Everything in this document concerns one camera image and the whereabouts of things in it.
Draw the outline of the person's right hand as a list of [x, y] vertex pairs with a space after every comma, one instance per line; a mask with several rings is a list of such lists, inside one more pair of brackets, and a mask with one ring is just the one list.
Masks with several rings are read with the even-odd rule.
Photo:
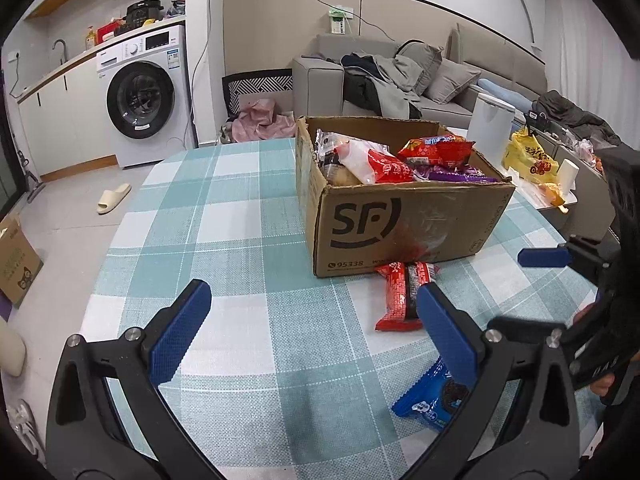
[[[596, 306], [594, 302], [591, 304], [587, 304], [585, 307], [578, 310], [572, 319], [572, 325], [580, 324], [582, 319], [587, 316], [593, 308]], [[598, 380], [595, 380], [589, 385], [590, 391], [596, 396], [606, 396], [610, 391], [612, 385], [615, 382], [615, 374], [608, 373], [605, 376], [602, 376]]]

